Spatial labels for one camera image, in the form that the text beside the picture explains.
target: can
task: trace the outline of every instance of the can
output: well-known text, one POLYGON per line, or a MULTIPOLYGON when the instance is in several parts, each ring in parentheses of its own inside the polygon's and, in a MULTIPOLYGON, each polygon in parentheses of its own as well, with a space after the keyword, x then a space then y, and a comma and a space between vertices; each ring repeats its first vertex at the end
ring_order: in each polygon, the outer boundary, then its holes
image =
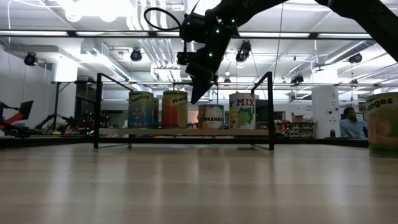
POLYGON ((165 91, 162 102, 162 128, 187 128, 188 93, 165 91))
POLYGON ((199 129, 224 129, 223 105, 199 105, 199 129))
POLYGON ((256 96, 253 93, 234 93, 229 96, 229 128, 255 129, 256 96))
POLYGON ((128 128, 152 128, 153 110, 153 93, 131 91, 129 94, 128 128))
POLYGON ((159 127, 159 99, 154 98, 154 112, 153 112, 153 122, 154 128, 157 129, 159 127))
POLYGON ((398 157, 398 93, 366 98, 369 154, 398 157))

